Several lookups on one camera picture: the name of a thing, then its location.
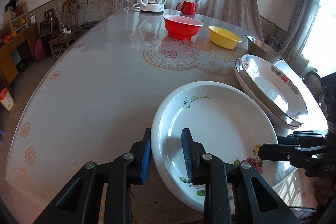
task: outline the yellow bowl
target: yellow bowl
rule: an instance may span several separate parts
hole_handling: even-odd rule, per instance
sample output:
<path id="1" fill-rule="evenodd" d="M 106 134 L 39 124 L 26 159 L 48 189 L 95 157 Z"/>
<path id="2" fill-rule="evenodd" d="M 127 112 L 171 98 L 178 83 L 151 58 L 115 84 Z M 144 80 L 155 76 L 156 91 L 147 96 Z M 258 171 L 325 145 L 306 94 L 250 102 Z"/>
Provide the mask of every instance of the yellow bowl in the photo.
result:
<path id="1" fill-rule="evenodd" d="M 210 30 L 210 40 L 220 47 L 231 50 L 242 41 L 239 36 L 228 30 L 215 26 L 209 26 L 208 29 Z"/>

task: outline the human hand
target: human hand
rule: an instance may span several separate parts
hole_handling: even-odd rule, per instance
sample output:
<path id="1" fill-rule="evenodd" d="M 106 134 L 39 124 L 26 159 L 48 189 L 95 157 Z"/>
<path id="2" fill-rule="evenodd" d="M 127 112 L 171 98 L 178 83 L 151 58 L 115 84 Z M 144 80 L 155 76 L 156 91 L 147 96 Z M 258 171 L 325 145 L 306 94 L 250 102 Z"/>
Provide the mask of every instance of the human hand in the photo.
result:
<path id="1" fill-rule="evenodd" d="M 336 184 L 333 183 L 331 178 L 314 178 L 313 187 L 318 207 L 326 205 L 328 198 L 331 198 L 336 191 Z"/>

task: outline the round plate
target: round plate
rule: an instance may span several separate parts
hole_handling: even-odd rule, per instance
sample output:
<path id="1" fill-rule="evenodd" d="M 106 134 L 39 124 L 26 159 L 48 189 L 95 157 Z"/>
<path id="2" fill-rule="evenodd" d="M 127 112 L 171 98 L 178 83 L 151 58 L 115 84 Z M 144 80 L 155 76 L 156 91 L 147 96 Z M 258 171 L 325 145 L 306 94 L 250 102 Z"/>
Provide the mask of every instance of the round plate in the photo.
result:
<path id="1" fill-rule="evenodd" d="M 202 143 L 206 152 L 231 164 L 248 160 L 269 184 L 274 182 L 278 163 L 262 162 L 256 155 L 259 145 L 277 144 L 263 110 L 232 86 L 211 81 L 190 83 L 162 102 L 151 134 L 152 154 L 162 180 L 188 206 L 203 211 L 205 187 L 192 185 L 187 179 L 181 146 L 183 128 L 190 129 L 194 141 Z"/>
<path id="2" fill-rule="evenodd" d="M 243 55 L 241 63 L 256 87 L 257 97 L 269 110 L 276 114 L 285 113 L 300 123 L 307 121 L 306 103 L 288 76 L 258 56 Z"/>
<path id="3" fill-rule="evenodd" d="M 241 58 L 238 58 L 236 60 L 236 67 L 235 67 L 235 74 L 237 77 L 237 80 L 239 82 L 239 85 L 241 86 L 242 90 L 248 95 L 250 96 L 260 107 L 261 109 L 266 113 L 267 117 L 271 120 L 271 122 L 274 122 L 275 124 L 284 127 L 284 128 L 288 128 L 288 129 L 297 129 L 301 126 L 300 123 L 293 121 L 291 119 L 289 119 L 286 115 L 285 117 L 290 120 L 290 123 L 295 123 L 296 126 L 287 124 L 285 121 L 281 120 L 279 117 L 277 117 L 273 112 L 271 112 L 259 99 L 258 97 L 253 93 L 252 90 L 250 90 L 250 88 L 245 84 L 244 80 L 243 80 L 243 74 L 245 71 L 243 69 L 243 65 L 241 62 Z"/>

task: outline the tabletop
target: tabletop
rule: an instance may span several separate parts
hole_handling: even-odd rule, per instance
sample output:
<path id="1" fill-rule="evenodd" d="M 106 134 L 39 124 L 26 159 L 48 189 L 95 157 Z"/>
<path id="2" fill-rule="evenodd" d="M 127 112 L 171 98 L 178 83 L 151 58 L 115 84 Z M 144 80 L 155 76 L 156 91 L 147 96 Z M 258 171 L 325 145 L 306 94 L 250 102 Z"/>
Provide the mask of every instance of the tabletop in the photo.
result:
<path id="1" fill-rule="evenodd" d="M 43 78 L 21 116 L 8 155 L 9 184 L 46 206 L 86 162 L 102 164 L 128 152 L 176 88 L 210 80 L 241 89 L 234 66 L 247 52 L 250 33 L 210 17 L 194 18 L 204 26 L 191 41 L 169 37 L 162 14 L 133 8 L 118 10 L 81 36 Z M 233 50 L 220 48 L 209 40 L 209 25 L 235 33 L 242 42 Z M 326 129 L 307 87 L 288 65 L 280 66 L 307 104 L 310 119 L 301 128 Z M 274 127 L 281 136 L 290 132 Z M 288 169 L 279 166 L 278 181 Z M 180 223 L 202 216 L 172 195 L 153 161 L 145 185 L 132 185 L 131 193 L 136 223 Z"/>

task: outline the bright window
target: bright window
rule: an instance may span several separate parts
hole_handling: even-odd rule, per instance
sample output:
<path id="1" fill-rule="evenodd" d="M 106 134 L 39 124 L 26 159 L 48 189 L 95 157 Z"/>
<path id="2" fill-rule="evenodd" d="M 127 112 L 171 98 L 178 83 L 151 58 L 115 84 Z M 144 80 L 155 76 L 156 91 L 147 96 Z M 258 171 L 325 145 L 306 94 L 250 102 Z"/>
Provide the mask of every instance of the bright window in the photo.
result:
<path id="1" fill-rule="evenodd" d="M 320 77 L 336 72 L 336 0 L 320 0 L 316 20 L 302 54 Z"/>

